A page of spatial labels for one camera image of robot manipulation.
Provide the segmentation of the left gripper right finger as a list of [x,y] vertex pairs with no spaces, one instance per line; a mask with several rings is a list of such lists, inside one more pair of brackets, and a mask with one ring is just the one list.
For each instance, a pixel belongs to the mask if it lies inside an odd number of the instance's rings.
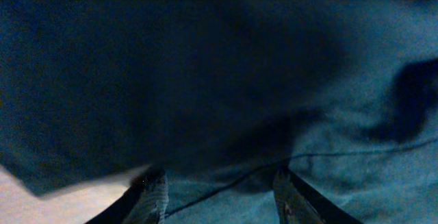
[[287,167],[278,169],[272,189],[280,224],[362,224]]

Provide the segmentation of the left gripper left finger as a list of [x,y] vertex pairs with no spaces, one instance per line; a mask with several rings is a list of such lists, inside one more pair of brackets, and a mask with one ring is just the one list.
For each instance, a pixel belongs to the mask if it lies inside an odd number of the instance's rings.
[[168,206],[164,169],[147,169],[133,178],[123,195],[86,224],[164,224]]

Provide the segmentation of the black shorts with white lining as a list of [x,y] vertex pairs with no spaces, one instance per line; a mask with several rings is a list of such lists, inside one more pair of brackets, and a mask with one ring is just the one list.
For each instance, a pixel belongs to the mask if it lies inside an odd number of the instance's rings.
[[437,0],[1,0],[1,165],[38,197],[165,168],[167,223],[277,223],[287,169],[437,222]]

